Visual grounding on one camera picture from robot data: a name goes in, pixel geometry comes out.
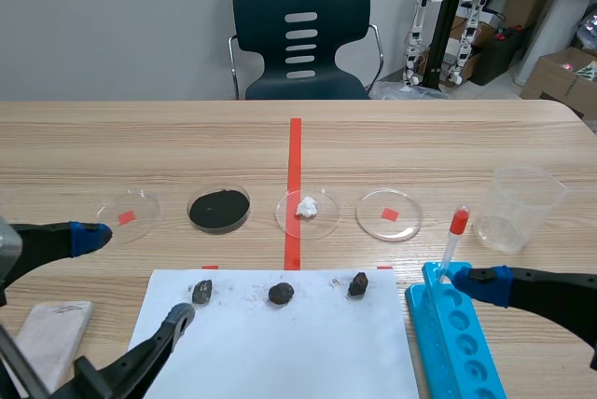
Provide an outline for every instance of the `measuring cup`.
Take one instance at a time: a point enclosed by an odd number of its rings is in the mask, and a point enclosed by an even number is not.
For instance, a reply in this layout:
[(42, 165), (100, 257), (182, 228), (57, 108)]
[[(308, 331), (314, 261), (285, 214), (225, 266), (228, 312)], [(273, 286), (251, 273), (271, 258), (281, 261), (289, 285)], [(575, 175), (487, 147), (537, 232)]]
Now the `measuring cup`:
[(494, 250), (519, 252), (565, 196), (566, 187), (535, 165), (503, 166), (493, 173), (473, 230)]

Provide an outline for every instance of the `red cap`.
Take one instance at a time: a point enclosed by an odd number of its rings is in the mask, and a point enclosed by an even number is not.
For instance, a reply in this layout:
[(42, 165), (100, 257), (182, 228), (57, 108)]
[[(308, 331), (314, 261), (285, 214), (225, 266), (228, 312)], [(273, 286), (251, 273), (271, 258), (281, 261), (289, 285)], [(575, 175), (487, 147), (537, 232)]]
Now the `red cap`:
[(460, 236), (465, 232), (466, 222), (468, 222), (468, 209), (459, 208), (454, 213), (454, 217), (451, 220), (450, 233)]

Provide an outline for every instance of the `black pole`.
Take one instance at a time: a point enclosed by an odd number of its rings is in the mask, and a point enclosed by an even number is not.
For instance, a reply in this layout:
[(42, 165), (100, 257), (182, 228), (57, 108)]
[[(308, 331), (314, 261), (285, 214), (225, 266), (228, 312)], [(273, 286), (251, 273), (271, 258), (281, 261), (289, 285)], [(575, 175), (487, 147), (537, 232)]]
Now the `black pole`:
[(423, 85), (430, 89), (439, 89), (439, 75), (441, 63), (444, 60), (448, 39), (450, 38), (451, 25), (456, 16), (456, 10), (460, 0), (444, 0), (437, 16), (436, 30), (433, 33), (433, 41), (429, 47), (429, 60), (425, 66)]

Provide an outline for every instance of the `wooden table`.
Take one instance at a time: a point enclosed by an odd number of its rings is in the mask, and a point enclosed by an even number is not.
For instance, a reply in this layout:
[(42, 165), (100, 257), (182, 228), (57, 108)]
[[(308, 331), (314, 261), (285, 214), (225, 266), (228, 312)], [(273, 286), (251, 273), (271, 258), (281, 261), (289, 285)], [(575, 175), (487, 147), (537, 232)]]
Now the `wooden table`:
[[(342, 213), (331, 235), (303, 241), (303, 268), (393, 266), (403, 294), (422, 280), (424, 261), (441, 257), (454, 208), (468, 203), (474, 214), (493, 170), (517, 160), (556, 175), (571, 188), (568, 200), (521, 254), (486, 250), (469, 229), (457, 258), (479, 267), (597, 273), (597, 140), (559, 103), (0, 103), (0, 214), (8, 221), (93, 220), (102, 201), (128, 188), (156, 193), (163, 210), (159, 226), (138, 241), (51, 264), (13, 284), (2, 324), (17, 333), (42, 301), (93, 301), (79, 354), (103, 366), (125, 351), (154, 268), (281, 269), (285, 235), (274, 209), (285, 192), (291, 117), (303, 118), (303, 187), (333, 191)], [(202, 186), (222, 183), (247, 189), (251, 216), (231, 234), (203, 234), (189, 223), (187, 202)], [(378, 241), (357, 224), (356, 203), (381, 186), (422, 204), (414, 239)], [(508, 397), (595, 397), (587, 344), (530, 313), (477, 310)]]

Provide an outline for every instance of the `white paper sheet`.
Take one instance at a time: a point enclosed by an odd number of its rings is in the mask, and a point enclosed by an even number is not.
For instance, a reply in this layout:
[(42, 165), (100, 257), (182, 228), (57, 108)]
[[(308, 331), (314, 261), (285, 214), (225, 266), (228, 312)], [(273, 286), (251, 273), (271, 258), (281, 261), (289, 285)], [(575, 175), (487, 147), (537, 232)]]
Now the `white paper sheet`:
[[(392, 270), (156, 270), (130, 348), (151, 337), (189, 287), (214, 284), (212, 299), (151, 386), (147, 399), (415, 399), (419, 397)], [(268, 291), (289, 282), (285, 306)]]

